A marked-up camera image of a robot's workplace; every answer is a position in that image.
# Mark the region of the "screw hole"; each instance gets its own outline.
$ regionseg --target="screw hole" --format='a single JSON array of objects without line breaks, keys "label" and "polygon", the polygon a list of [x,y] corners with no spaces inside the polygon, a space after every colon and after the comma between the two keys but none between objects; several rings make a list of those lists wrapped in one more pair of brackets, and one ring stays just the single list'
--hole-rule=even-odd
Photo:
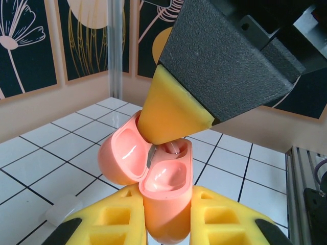
[{"label": "screw hole", "polygon": [[243,31],[247,31],[249,29],[250,25],[248,23],[244,23],[241,28]]}]

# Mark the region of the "black cable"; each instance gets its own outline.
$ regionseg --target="black cable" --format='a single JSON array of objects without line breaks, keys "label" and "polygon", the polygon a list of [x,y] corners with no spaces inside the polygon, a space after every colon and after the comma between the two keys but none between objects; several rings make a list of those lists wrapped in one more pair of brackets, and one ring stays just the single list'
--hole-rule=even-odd
[{"label": "black cable", "polygon": [[321,184],[321,180],[320,180],[319,177],[318,177],[318,171],[319,171],[319,169],[320,169],[324,164],[326,164],[326,163],[327,163],[327,158],[324,159],[324,160],[322,160],[321,162],[319,162],[319,163],[317,164],[317,166],[315,167],[315,169],[313,170],[313,175],[314,175],[315,180],[318,182],[319,185]]}]

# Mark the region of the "white tile floor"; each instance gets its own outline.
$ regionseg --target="white tile floor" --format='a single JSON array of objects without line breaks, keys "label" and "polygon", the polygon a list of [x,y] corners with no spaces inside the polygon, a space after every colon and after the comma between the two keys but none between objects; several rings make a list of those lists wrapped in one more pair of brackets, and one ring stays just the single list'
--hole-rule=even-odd
[{"label": "white tile floor", "polygon": [[[2,243],[41,244],[55,229],[44,213],[65,194],[88,206],[121,188],[101,175],[97,153],[140,109],[109,98],[0,144]],[[211,130],[187,139],[194,147],[194,184],[269,216],[288,233],[285,154]]]}]

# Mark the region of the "framed picture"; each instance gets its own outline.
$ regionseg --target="framed picture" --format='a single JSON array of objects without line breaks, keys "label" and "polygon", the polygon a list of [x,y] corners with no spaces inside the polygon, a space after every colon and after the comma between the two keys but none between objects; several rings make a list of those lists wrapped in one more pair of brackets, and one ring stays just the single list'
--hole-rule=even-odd
[{"label": "framed picture", "polygon": [[327,68],[302,75],[293,90],[281,99],[272,101],[266,109],[321,123],[327,116]]},{"label": "framed picture", "polygon": [[136,74],[151,79],[184,0],[139,1]]},{"label": "framed picture", "polygon": [[56,87],[45,1],[0,0],[0,102]]},{"label": "framed picture", "polygon": [[[129,73],[130,0],[122,1],[123,72]],[[56,0],[67,83],[108,72],[107,0]]]}]

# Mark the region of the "yellow foam pad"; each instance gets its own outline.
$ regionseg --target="yellow foam pad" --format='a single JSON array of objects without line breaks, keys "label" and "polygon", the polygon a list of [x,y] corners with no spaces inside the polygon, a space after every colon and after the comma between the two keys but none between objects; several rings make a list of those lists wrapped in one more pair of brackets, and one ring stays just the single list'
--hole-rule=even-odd
[{"label": "yellow foam pad", "polygon": [[69,217],[82,223],[66,245],[146,245],[143,197],[138,183],[126,186],[113,195]]},{"label": "yellow foam pad", "polygon": [[162,66],[153,76],[138,120],[141,135],[163,144],[211,128],[214,117]]},{"label": "yellow foam pad", "polygon": [[269,245],[256,219],[270,218],[202,186],[193,187],[191,245]]}]

